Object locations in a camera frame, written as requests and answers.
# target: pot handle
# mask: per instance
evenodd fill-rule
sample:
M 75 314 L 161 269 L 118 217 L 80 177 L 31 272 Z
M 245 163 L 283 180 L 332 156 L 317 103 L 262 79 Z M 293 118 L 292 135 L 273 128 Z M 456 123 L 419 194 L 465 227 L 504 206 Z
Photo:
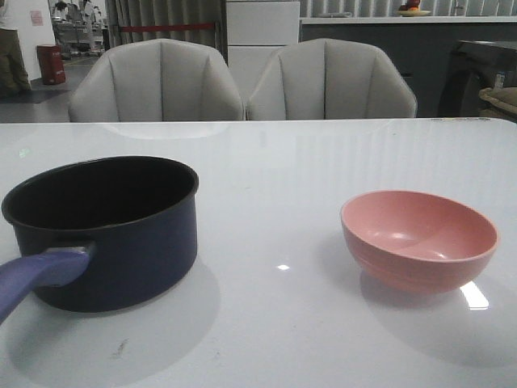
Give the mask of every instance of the pot handle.
M 51 248 L 0 266 L 0 324 L 35 287 L 67 285 L 80 277 L 89 253 L 86 247 Z

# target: white chair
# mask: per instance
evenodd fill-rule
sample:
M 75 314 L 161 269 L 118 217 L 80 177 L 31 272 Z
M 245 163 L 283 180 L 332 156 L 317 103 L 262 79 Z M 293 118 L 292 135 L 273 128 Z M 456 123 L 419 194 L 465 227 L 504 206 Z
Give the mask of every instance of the white chair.
M 248 120 L 414 117 L 417 101 L 384 51 L 316 39 L 269 58 L 246 104 Z
M 221 54 L 170 39 L 106 51 L 69 103 L 72 122 L 244 120 Z

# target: navy blue saucepan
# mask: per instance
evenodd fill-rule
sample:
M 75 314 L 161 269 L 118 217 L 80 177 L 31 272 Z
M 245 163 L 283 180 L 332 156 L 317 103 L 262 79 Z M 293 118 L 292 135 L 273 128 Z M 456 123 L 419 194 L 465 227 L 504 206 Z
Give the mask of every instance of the navy blue saucepan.
M 180 162 L 123 156 L 58 167 L 13 188 L 2 213 L 22 257 L 0 267 L 0 323 L 32 290 L 81 312 L 168 290 L 197 254 L 198 185 Z

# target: red trash bin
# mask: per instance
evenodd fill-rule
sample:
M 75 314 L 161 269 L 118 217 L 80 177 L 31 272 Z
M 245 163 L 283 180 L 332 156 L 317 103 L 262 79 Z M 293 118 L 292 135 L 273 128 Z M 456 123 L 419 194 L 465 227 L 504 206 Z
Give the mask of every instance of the red trash bin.
M 63 83 L 66 77 L 60 47 L 55 44 L 40 44 L 37 46 L 37 52 L 43 84 Z

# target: white table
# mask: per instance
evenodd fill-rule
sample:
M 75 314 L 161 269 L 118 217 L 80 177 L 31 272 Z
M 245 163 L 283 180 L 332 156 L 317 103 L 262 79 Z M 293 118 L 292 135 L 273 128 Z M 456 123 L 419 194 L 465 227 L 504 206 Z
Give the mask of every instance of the white table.
M 122 154 L 198 172 L 193 269 L 116 313 L 30 296 L 0 327 L 1 387 L 515 386 L 514 124 L 0 124 L 0 195 L 51 167 Z M 501 244 L 474 285 L 416 297 L 361 272 L 339 209 L 387 188 L 447 196 L 494 221 Z M 2 261 L 14 258 L 3 219 L 0 234 Z

